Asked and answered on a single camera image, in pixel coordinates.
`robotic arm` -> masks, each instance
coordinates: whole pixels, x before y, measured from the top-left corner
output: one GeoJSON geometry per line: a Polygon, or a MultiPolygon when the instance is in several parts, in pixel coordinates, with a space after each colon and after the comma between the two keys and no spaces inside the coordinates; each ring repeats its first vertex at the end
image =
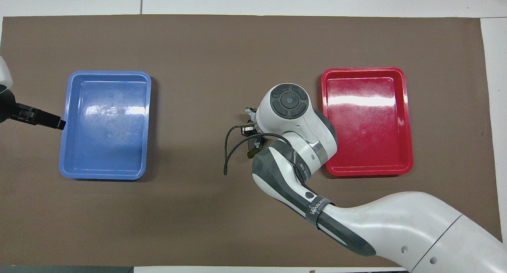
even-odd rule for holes
{"type": "Polygon", "coordinates": [[[403,192],[339,208],[306,186],[337,151],[337,138],[298,85],[273,87],[250,115],[258,132],[279,134],[290,142],[278,139],[255,155],[252,176],[257,185],[342,246],[385,257],[413,273],[507,272],[502,243],[429,194],[403,192]]]}
{"type": "Polygon", "coordinates": [[[17,120],[31,125],[44,125],[63,130],[65,121],[50,114],[20,103],[16,103],[14,94],[9,90],[14,85],[9,68],[0,56],[0,123],[7,119],[17,120]]]}

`blue tray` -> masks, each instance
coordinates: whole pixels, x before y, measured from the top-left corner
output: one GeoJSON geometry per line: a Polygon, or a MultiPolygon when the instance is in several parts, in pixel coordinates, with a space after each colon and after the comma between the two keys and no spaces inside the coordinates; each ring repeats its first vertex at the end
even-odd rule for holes
{"type": "Polygon", "coordinates": [[[134,180],[146,170],[150,76],[77,71],[69,78],[60,148],[67,178],[134,180]]]}

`velcro strap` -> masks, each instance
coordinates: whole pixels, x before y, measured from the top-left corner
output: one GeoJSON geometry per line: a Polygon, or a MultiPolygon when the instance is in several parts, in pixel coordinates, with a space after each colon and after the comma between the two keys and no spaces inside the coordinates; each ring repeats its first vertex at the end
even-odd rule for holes
{"type": "Polygon", "coordinates": [[[329,203],[334,206],[334,204],[326,197],[322,197],[320,195],[315,197],[306,210],[306,221],[313,227],[317,228],[317,219],[324,207],[329,203]]]}

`round black button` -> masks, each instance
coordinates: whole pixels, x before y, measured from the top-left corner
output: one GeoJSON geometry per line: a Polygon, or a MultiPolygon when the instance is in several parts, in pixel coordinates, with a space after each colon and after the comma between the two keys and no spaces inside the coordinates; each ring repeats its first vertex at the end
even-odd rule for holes
{"type": "Polygon", "coordinates": [[[280,98],[282,105],[288,109],[293,109],[299,104],[297,93],[293,91],[285,92],[280,98]]]}

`white table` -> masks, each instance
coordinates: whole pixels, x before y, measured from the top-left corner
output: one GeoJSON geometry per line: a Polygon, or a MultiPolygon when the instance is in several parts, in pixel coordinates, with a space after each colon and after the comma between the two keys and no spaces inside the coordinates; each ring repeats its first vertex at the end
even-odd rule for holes
{"type": "MultiPolygon", "coordinates": [[[[190,13],[481,18],[502,238],[507,239],[507,0],[0,0],[5,16],[190,13]]],[[[136,273],[308,272],[312,268],[139,267],[136,273]]],[[[313,268],[316,273],[351,268],[313,268]]],[[[362,268],[358,271],[391,271],[362,268]]]]}

